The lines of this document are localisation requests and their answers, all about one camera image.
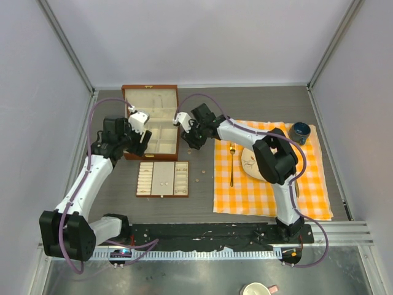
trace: gray table surface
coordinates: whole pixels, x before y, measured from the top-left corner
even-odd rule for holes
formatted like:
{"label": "gray table surface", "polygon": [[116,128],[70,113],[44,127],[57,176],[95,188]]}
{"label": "gray table surface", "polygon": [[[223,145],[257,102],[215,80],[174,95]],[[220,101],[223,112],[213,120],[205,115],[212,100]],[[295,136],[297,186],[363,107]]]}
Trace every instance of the gray table surface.
{"label": "gray table surface", "polygon": [[[196,92],[212,95],[222,105],[224,111],[235,119],[288,123],[302,121],[317,126],[306,87],[181,88],[179,98],[183,100],[186,96]],[[120,90],[100,91],[98,100],[107,97],[122,97],[122,93]],[[188,100],[182,109],[190,111],[203,102],[207,103],[216,114],[220,114],[208,99],[202,97]],[[102,130],[104,116],[108,114],[124,115],[124,104],[108,102],[96,110],[92,122],[92,138],[95,138],[98,130]],[[327,190],[334,214],[333,220],[347,221],[343,202],[320,135],[319,138]],[[200,151],[193,150],[191,154],[188,154],[187,150],[187,143],[181,140],[179,160],[190,161],[189,198],[136,198],[139,161],[122,159],[101,187],[91,208],[89,222],[98,220],[106,213],[127,215],[133,223],[273,220],[261,216],[213,213],[214,140],[208,140]]]}
{"label": "gray table surface", "polygon": [[[305,248],[301,264],[315,261],[323,251],[323,247]],[[85,273],[78,276],[64,261],[52,261],[43,294],[238,295],[244,285],[259,282],[277,285],[277,295],[372,295],[355,246],[331,247],[326,259],[309,269],[291,269],[276,259],[141,261],[124,269],[109,266],[107,261],[89,261]]]}

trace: blue cup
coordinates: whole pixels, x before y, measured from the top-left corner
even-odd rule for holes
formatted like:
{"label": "blue cup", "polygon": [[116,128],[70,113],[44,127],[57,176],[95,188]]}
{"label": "blue cup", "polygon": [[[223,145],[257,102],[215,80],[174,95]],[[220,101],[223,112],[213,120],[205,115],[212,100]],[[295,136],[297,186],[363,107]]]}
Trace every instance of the blue cup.
{"label": "blue cup", "polygon": [[311,133],[310,127],[303,122],[297,122],[289,129],[289,138],[301,146],[306,143],[309,134]]}

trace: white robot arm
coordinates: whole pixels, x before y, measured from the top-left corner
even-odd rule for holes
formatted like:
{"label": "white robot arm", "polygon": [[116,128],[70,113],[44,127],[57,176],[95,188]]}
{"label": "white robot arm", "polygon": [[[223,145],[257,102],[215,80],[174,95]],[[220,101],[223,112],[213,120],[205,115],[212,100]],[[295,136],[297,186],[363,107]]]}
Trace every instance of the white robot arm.
{"label": "white robot arm", "polygon": [[89,158],[72,188],[54,211],[44,211],[39,224],[46,255],[63,257],[58,233],[61,215],[66,211],[71,196],[76,196],[66,215],[63,230],[64,245],[71,259],[87,261],[95,246],[114,237],[128,238],[129,223],[126,216],[106,214],[99,221],[88,223],[90,208],[105,179],[114,169],[124,151],[142,156],[150,140],[151,132],[144,131],[149,115],[131,109],[128,120],[119,116],[107,116],[101,139],[91,145],[91,163],[87,176]]}
{"label": "white robot arm", "polygon": [[[216,138],[231,141],[254,151],[261,175],[273,187],[277,204],[277,223],[282,225],[288,236],[295,235],[304,224],[304,219],[294,210],[290,199],[290,190],[294,196],[297,196],[295,186],[290,186],[289,183],[296,176],[298,162],[290,144],[272,136],[257,134],[263,130],[239,123],[236,124],[250,131],[245,132],[241,128],[234,127],[223,116],[216,117],[205,104],[193,109],[192,114],[195,119],[187,113],[180,112],[173,120],[174,125],[181,125],[184,129],[182,138],[191,148],[199,149],[206,142],[206,138]],[[269,132],[284,135],[277,128]],[[276,153],[271,150],[273,148],[277,149]]]}

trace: gray wall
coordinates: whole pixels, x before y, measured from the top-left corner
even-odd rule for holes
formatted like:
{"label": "gray wall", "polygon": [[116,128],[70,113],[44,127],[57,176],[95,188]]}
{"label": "gray wall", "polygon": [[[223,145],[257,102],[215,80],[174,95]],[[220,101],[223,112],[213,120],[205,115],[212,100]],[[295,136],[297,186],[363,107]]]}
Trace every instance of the gray wall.
{"label": "gray wall", "polygon": [[0,293],[26,294],[38,219],[65,190],[88,92],[32,0],[0,9]]}
{"label": "gray wall", "polygon": [[309,81],[351,0],[48,0],[96,87]]}
{"label": "gray wall", "polygon": [[393,280],[393,1],[365,1],[314,94],[356,219]]}

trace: box lid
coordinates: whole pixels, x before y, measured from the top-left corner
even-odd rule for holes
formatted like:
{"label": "box lid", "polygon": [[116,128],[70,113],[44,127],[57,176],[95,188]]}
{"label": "box lid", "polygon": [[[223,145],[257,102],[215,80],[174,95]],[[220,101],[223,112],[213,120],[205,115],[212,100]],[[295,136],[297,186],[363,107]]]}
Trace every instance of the box lid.
{"label": "box lid", "polygon": [[178,106],[176,85],[123,85],[124,99],[150,119],[173,120]]}

